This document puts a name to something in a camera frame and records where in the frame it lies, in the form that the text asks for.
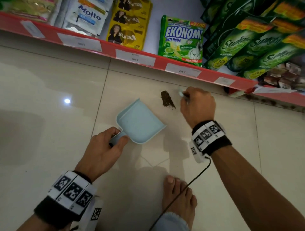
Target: tile floor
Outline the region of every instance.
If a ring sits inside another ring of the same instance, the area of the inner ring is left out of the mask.
[[[104,199],[98,230],[146,230],[160,213],[168,173],[189,182],[207,163],[188,148],[191,129],[179,87],[211,91],[216,120],[234,147],[305,215],[305,120],[281,108],[224,96],[217,85],[0,31],[0,230],[14,231],[53,181],[81,158],[92,135],[140,98],[166,129],[144,145],[128,143],[95,185]],[[162,105],[167,90],[176,106]],[[192,184],[194,231],[249,230],[212,164]]]

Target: toenail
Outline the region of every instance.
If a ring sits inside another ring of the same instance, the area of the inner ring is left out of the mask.
[[[173,183],[174,182],[174,178],[172,177],[172,176],[168,176],[167,177],[167,181],[168,181],[168,183]]]

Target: toe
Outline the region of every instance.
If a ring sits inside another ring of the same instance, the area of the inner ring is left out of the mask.
[[[181,182],[181,186],[180,186],[180,192],[182,192],[185,189],[186,186],[187,186],[187,183],[185,181],[182,181]]]
[[[191,205],[195,208],[197,206],[197,198],[195,197],[195,195],[192,195],[191,198]]]
[[[179,178],[175,178],[175,187],[174,187],[174,194],[180,193],[180,185],[181,185],[181,180]]]
[[[172,176],[167,176],[164,179],[163,189],[165,194],[172,194],[175,186],[175,178]]]
[[[193,195],[192,189],[188,188],[188,190],[186,191],[186,201],[187,202],[191,202],[192,195]]]

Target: foot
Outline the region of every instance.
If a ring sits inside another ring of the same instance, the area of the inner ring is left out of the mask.
[[[163,184],[163,199],[162,210],[164,210],[169,203],[185,188],[186,182],[178,178],[167,176]],[[167,212],[173,212],[186,221],[190,230],[192,230],[195,208],[197,206],[197,199],[193,195],[192,190],[187,188],[169,207]]]

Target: pant leg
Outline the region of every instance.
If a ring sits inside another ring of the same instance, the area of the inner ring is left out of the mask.
[[[190,231],[187,223],[177,214],[167,212],[163,214],[155,226],[155,231]]]

